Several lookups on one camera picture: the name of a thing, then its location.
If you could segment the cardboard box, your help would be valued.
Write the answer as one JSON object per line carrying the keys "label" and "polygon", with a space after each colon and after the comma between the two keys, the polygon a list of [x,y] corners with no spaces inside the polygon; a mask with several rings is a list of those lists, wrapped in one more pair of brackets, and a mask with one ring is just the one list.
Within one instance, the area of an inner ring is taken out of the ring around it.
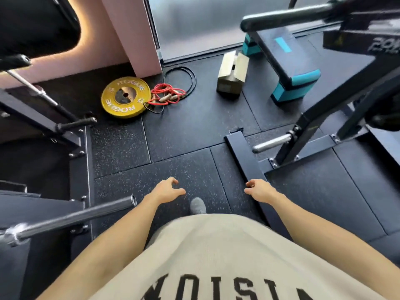
{"label": "cardboard box", "polygon": [[238,51],[225,53],[218,72],[216,91],[239,96],[246,81],[249,61],[249,57]]}

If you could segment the grey shoe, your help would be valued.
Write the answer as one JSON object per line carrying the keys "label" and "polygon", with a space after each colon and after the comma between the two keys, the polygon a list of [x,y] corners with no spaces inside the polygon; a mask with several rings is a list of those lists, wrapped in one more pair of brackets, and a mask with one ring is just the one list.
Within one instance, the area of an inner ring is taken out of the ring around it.
{"label": "grey shoe", "polygon": [[190,202],[190,215],[193,216],[200,214],[207,214],[206,205],[201,198],[195,197]]}

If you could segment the person's right hand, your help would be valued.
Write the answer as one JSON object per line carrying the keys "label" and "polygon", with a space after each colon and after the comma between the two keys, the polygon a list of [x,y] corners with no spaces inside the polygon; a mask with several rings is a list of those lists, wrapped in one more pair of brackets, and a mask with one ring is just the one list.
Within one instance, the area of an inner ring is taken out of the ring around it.
{"label": "person's right hand", "polygon": [[281,197],[281,193],[263,179],[251,179],[246,182],[246,188],[247,187],[255,187],[258,189],[258,198],[253,199],[261,203],[273,205],[273,203]]}

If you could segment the person's right forearm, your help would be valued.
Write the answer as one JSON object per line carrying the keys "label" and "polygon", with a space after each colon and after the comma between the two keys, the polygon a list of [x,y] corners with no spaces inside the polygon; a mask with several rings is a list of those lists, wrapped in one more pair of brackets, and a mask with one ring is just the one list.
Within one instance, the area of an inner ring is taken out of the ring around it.
{"label": "person's right forearm", "polygon": [[273,188],[269,204],[293,241],[387,300],[400,300],[400,269],[351,232],[312,214]]}

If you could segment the black resistance band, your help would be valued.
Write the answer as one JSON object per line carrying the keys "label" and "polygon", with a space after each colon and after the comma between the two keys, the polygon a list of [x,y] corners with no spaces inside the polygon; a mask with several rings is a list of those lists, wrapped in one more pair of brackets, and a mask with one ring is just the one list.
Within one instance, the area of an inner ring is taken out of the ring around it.
{"label": "black resistance band", "polygon": [[188,98],[196,86],[197,78],[192,69],[186,66],[168,68],[150,87],[150,98],[144,102],[144,108],[153,114],[162,114],[168,106]]}

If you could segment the black padded seat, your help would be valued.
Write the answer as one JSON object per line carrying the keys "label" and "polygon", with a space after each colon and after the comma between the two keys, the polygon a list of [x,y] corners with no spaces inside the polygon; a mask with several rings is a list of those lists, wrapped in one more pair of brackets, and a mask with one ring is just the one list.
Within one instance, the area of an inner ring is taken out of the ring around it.
{"label": "black padded seat", "polygon": [[0,59],[30,59],[75,48],[81,25],[68,0],[0,0]]}

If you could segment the person's left forearm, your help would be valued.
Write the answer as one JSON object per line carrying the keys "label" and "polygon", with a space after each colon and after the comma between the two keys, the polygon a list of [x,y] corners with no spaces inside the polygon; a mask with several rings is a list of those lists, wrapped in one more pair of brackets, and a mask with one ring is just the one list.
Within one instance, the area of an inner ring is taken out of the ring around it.
{"label": "person's left forearm", "polygon": [[143,252],[160,197],[143,201],[98,236],[36,300],[88,300]]}

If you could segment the black squat rack frame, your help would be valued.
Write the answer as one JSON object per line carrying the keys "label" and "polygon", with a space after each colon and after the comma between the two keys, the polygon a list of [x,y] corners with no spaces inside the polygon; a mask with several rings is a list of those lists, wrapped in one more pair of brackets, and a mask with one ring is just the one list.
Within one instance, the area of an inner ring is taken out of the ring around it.
{"label": "black squat rack frame", "polygon": [[24,55],[0,59],[0,73],[25,86],[17,98],[0,85],[0,300],[34,300],[92,241],[86,221],[62,227],[92,206],[90,123],[17,72]]}

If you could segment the person's left hand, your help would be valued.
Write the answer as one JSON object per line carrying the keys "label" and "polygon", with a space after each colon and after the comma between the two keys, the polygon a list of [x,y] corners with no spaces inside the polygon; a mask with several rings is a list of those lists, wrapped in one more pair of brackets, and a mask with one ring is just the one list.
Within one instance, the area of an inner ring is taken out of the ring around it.
{"label": "person's left hand", "polygon": [[174,185],[178,185],[178,183],[178,180],[174,177],[169,177],[166,180],[162,180],[151,191],[149,197],[152,198],[152,201],[156,202],[158,205],[172,202],[175,199],[169,199],[169,192],[172,188],[174,188]]}

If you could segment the black weight machine frame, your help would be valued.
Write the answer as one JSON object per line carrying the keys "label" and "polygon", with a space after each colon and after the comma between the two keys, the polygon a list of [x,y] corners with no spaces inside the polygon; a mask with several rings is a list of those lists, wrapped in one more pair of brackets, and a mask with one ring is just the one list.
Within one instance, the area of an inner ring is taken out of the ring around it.
{"label": "black weight machine frame", "polygon": [[241,30],[254,35],[278,26],[340,21],[339,29],[324,31],[323,47],[374,56],[368,66],[302,113],[283,136],[252,148],[239,130],[225,136],[244,179],[266,180],[267,172],[362,135],[365,125],[400,130],[400,30],[369,29],[372,21],[399,18],[400,0],[331,0],[243,17]]}

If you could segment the frosted glass window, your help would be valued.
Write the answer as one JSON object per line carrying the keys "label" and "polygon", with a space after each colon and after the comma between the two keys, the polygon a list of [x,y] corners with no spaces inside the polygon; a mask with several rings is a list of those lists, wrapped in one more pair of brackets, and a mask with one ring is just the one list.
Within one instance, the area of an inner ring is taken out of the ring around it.
{"label": "frosted glass window", "polygon": [[164,65],[243,44],[242,18],[288,9],[291,0],[144,0]]}

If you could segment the steel barbell sleeve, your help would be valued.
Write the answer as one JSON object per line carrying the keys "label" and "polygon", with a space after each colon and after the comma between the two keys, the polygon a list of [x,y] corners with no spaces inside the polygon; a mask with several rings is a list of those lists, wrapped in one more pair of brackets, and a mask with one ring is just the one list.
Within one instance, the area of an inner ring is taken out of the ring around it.
{"label": "steel barbell sleeve", "polygon": [[77,226],[89,220],[107,216],[115,212],[127,210],[137,206],[137,200],[133,195],[89,207],[81,211],[69,213],[50,220],[45,220],[33,224],[19,223],[9,227],[0,233],[0,244],[11,247],[19,246],[26,240],[42,233],[61,230],[70,226]]}

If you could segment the black teal step platform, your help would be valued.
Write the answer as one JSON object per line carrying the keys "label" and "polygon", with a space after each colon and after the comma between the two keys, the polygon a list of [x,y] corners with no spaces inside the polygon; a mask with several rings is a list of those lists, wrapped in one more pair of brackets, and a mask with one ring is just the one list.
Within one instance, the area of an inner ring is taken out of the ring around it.
{"label": "black teal step platform", "polygon": [[287,27],[247,33],[242,54],[263,54],[278,76],[271,94],[276,104],[303,98],[321,77],[321,71]]}

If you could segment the beige printed t-shirt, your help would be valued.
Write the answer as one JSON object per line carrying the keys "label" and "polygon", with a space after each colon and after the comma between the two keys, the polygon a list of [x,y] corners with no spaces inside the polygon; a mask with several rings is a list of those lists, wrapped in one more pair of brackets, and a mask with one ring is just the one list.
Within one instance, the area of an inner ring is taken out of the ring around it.
{"label": "beige printed t-shirt", "polygon": [[178,218],[90,300],[385,300],[266,226],[233,214]]}

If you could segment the yellow weight plate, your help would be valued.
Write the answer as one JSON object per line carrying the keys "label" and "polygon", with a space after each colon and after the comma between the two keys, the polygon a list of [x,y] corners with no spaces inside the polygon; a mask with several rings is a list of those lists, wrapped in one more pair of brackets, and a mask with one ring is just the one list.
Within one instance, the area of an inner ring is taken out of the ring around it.
{"label": "yellow weight plate", "polygon": [[141,115],[145,103],[151,99],[148,84],[137,77],[122,77],[110,82],[101,95],[103,110],[117,119],[131,119]]}

